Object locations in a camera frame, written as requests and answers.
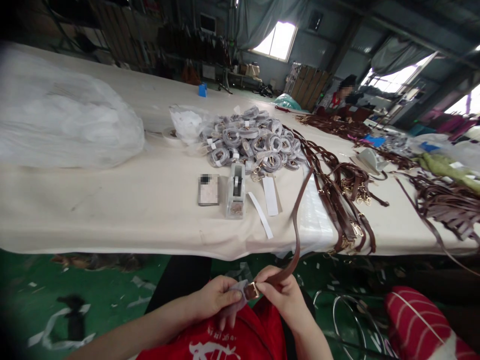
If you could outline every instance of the ceiling beam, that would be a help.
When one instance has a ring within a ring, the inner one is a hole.
[[[439,44],[433,43],[432,41],[426,39],[425,37],[414,33],[413,31],[407,29],[403,25],[400,25],[398,23],[393,23],[390,19],[386,18],[385,16],[380,15],[377,12],[370,12],[367,10],[363,10],[359,8],[358,6],[349,3],[345,0],[330,0],[333,1],[334,3],[337,3],[339,5],[342,5],[343,7],[365,17],[369,17],[371,20],[374,22],[382,25],[384,28],[389,29],[403,37],[406,37],[413,42],[422,45],[423,47],[432,50],[433,52],[438,51],[439,53],[445,55],[448,58],[451,58],[457,62],[463,63],[471,67],[472,69],[475,70],[480,70],[480,66],[466,58],[464,58],[462,55],[455,53],[451,49],[447,49]]]
[[[458,35],[459,37],[462,37],[468,41],[471,41],[472,43],[476,43],[476,44],[480,43],[479,33],[465,28],[464,26],[462,26],[462,24],[454,21],[448,16],[445,16],[443,13],[441,13],[440,11],[434,8],[427,7],[413,0],[394,0],[394,1],[406,9],[413,10],[415,13],[430,20],[431,22],[437,24],[438,26],[448,29],[448,31]]]

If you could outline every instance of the paper strip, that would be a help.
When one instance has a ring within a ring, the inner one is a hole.
[[[253,202],[253,205],[255,205],[255,209],[258,212],[258,215],[260,215],[261,223],[263,224],[263,227],[265,228],[266,237],[268,239],[273,239],[274,234],[272,233],[272,230],[270,229],[269,222],[267,221],[267,218],[265,217],[265,214],[262,211],[262,208],[260,207],[260,204],[259,204],[257,198],[251,192],[249,192],[248,195],[250,196],[250,199]]]
[[[275,193],[275,185],[273,177],[264,176],[262,179],[263,191],[265,192],[266,210],[268,216],[276,216],[279,214],[277,205],[277,194]]]

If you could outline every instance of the curtain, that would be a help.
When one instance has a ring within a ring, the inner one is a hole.
[[[297,25],[309,0],[240,0],[235,14],[234,36],[242,50],[256,48],[277,22]]]
[[[418,63],[432,53],[432,50],[412,41],[390,37],[371,59],[371,67],[375,74],[390,75]]]

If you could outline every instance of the hand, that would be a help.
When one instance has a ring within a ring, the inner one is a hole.
[[[255,278],[256,287],[278,309],[290,329],[300,331],[306,323],[311,323],[311,320],[315,322],[315,320],[305,304],[297,280],[290,275],[277,286],[265,282],[281,270],[271,265],[264,268]]]
[[[238,290],[228,291],[237,281],[227,276],[217,276],[206,284],[201,290],[189,295],[193,307],[194,318],[202,321],[215,316],[220,310],[242,299],[242,293]],[[222,317],[218,320],[218,329],[223,331],[226,323],[233,329],[235,326],[236,313]]]

